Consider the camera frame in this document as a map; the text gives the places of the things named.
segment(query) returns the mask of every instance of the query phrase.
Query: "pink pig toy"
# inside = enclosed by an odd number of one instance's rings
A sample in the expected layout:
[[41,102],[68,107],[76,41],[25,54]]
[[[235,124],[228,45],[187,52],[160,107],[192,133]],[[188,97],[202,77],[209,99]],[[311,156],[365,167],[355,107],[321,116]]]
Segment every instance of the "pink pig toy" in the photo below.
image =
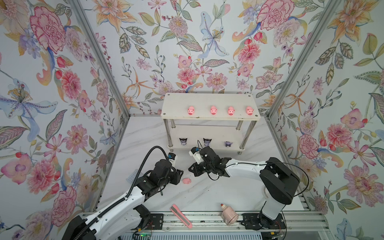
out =
[[235,113],[235,109],[232,106],[229,107],[228,108],[228,114],[232,116],[234,113]]
[[192,114],[194,114],[194,113],[195,113],[195,108],[192,107],[192,106],[190,106],[190,107],[188,108],[188,114],[189,114],[189,115],[192,115]]
[[253,110],[254,110],[254,109],[252,109],[250,106],[248,106],[248,107],[245,109],[245,111],[246,111],[246,113],[247,113],[248,115],[252,115],[252,114],[253,114]]
[[212,115],[215,115],[216,112],[217,112],[217,108],[216,108],[215,106],[212,106],[212,107],[211,107],[211,114],[212,114]]

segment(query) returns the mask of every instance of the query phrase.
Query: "blue flower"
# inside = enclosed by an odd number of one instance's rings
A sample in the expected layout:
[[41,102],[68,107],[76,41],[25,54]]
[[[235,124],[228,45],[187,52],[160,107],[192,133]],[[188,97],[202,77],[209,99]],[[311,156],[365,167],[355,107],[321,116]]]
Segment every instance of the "blue flower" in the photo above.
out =
[[8,99],[0,94],[0,109],[2,109],[7,116],[7,118],[14,118],[15,116],[21,116],[26,118],[30,124],[30,132],[28,134],[27,140],[31,142],[39,134],[40,128],[35,122],[34,117],[38,113],[48,114],[55,110],[57,102],[42,101],[40,103],[30,103],[32,97],[30,96],[30,91],[27,85],[17,80],[13,79],[15,85],[8,85],[8,95],[13,99]]
[[200,31],[203,34],[203,41],[207,44],[207,49],[203,54],[198,55],[198,58],[206,58],[208,57],[209,51],[211,48],[215,49],[215,52],[219,56],[226,56],[229,55],[225,51],[225,48],[222,46],[219,46],[217,44],[218,41],[223,37],[224,35],[224,27],[221,26],[220,29],[216,28],[212,30],[212,33],[210,32],[212,20],[211,17],[206,12],[201,13],[201,24],[200,24]]
[[104,145],[108,145],[108,144],[111,144],[111,143],[113,145],[116,145],[117,143],[116,143],[115,138],[116,138],[117,134],[118,134],[118,129],[116,130],[116,132],[114,134],[112,134],[111,129],[108,128],[108,133],[107,133],[108,137],[102,136],[100,138],[100,142],[103,143]]

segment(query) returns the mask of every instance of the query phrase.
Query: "white floor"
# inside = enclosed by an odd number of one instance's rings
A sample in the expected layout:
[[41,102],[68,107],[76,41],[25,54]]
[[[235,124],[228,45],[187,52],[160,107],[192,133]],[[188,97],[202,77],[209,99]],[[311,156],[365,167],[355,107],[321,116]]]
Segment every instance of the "white floor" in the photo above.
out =
[[[236,127],[236,121],[186,121],[175,120],[177,124],[196,125],[223,125]],[[248,122],[244,121],[242,132],[248,128]],[[178,139],[173,139],[173,144],[180,144]],[[160,117],[132,117],[129,120],[119,152],[116,156],[107,185],[100,199],[101,209],[111,201],[127,191],[131,184],[126,180],[139,168],[148,150],[153,146],[161,146],[166,153],[167,137],[164,122]],[[169,211],[172,204],[176,204],[181,211],[221,211],[221,203],[230,205],[235,211],[260,210],[265,202],[262,196],[263,183],[253,179],[241,177],[220,177],[212,181],[206,174],[194,177],[188,168],[194,163],[186,150],[175,150],[178,155],[176,168],[183,170],[183,178],[190,178],[190,184],[169,184],[163,190],[163,196],[158,193],[148,199],[144,205],[150,211]],[[268,126],[262,118],[256,123],[251,133],[246,149],[242,155],[233,151],[216,151],[220,157],[231,157],[242,161],[266,161],[269,157],[281,159]],[[154,164],[164,158],[162,152],[155,149],[149,156],[142,172],[154,168]],[[302,211],[303,206],[298,197],[295,197],[291,205],[287,205],[286,211]]]

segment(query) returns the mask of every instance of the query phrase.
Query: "orange lily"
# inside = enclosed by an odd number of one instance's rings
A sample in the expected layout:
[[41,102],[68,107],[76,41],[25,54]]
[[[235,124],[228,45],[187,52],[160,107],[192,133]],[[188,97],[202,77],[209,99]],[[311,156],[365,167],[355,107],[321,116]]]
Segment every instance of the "orange lily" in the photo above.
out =
[[291,107],[293,107],[297,103],[297,105],[299,106],[299,112],[300,112],[301,115],[303,115],[301,113],[300,102],[302,102],[304,104],[305,104],[305,102],[300,97],[305,93],[305,90],[307,90],[308,86],[309,86],[309,83],[308,83],[307,87],[304,89],[304,91],[302,93],[300,93],[299,96],[296,96],[295,94],[292,94],[292,93],[289,94],[288,96],[286,96],[286,98],[291,96],[291,100],[292,100],[292,102],[288,103],[288,105],[289,104],[292,104],[292,105],[290,105],[289,107],[286,107],[286,108],[291,108]]
[[140,86],[145,87],[145,88],[149,88],[149,89],[153,89],[153,88],[150,88],[150,87],[145,86],[145,85],[143,84],[143,83],[148,82],[148,81],[142,81],[142,82],[139,82],[139,77],[137,76],[137,72],[136,72],[136,70],[135,70],[135,75],[136,75],[136,82],[135,82],[134,84],[129,85],[129,86],[127,87],[127,90],[125,91],[124,94],[126,94],[130,88],[135,89],[135,88],[137,87],[137,88],[136,88],[136,92],[135,92],[135,94],[133,94],[133,95],[136,95],[137,91],[139,91],[139,94],[136,96],[136,98],[137,98],[137,97],[140,95],[140,91],[141,91],[141,90],[140,90]]

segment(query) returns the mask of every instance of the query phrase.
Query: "green leaf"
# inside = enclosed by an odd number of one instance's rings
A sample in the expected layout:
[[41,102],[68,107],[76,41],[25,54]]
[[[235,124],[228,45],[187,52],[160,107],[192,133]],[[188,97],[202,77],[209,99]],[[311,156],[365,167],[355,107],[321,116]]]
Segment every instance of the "green leaf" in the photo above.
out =
[[200,3],[195,2],[195,1],[193,1],[193,2],[189,2],[189,5],[190,5],[192,8],[196,8],[196,7],[200,7],[200,6],[201,6]]
[[323,12],[316,13],[316,14],[311,18],[311,20],[310,20],[310,22],[309,22],[308,24],[310,24],[310,23],[313,22],[313,21],[318,20],[318,19],[320,18],[320,16],[321,16],[322,13],[323,13]]
[[337,202],[337,206],[339,207],[340,210],[342,210],[343,212],[345,212],[345,214],[347,214],[347,210],[344,208],[343,205],[341,205],[341,203]]
[[187,20],[189,20],[189,21],[191,21],[192,22],[192,18],[191,18],[191,15],[189,14],[189,12],[188,11],[181,11],[181,14],[183,15],[183,17],[185,18],[185,19],[187,19]]
[[255,97],[259,98],[259,97],[263,96],[266,93],[271,93],[271,90],[265,89],[264,91],[257,93]]
[[377,161],[384,167],[384,149],[379,147],[370,147],[369,149],[376,155]]
[[355,63],[354,66],[362,67],[362,66],[368,65],[373,60],[374,60],[373,58],[364,58],[360,60],[358,63]]
[[369,71],[354,77],[359,80],[365,80],[372,84],[380,84],[381,82],[380,74],[381,73],[379,71]]
[[342,199],[342,200],[339,201],[339,203],[341,205],[343,205],[348,210],[353,210],[353,209],[361,207],[360,205],[358,205],[357,203],[355,203],[351,199]]
[[328,207],[331,210],[331,212],[334,213],[334,206],[333,206],[333,203],[331,201],[328,201]]
[[384,98],[378,93],[369,93],[375,102],[375,112],[381,122],[384,124]]
[[151,15],[147,14],[147,13],[139,13],[139,15],[141,16],[141,18],[143,19],[144,23],[148,26],[153,26],[155,25],[155,21],[153,20],[153,18],[151,17]]
[[371,55],[376,50],[377,47],[377,37],[371,33],[367,33],[367,38],[365,39],[364,45],[362,46],[362,52],[365,55]]
[[384,53],[384,43],[383,43],[383,44],[379,47],[379,49],[377,50],[375,58],[378,58],[378,57],[381,56],[383,53]]
[[95,148],[95,141],[93,140],[93,138],[91,136],[89,136],[89,146],[91,148]]
[[348,43],[340,43],[340,51],[347,59],[353,58],[353,49]]
[[175,35],[173,32],[171,32],[171,31],[166,31],[166,32],[163,34],[163,36],[161,37],[160,42],[164,42],[164,41],[166,41],[166,40],[168,40],[168,39],[172,39],[172,38],[175,38],[175,37],[176,37],[176,35]]

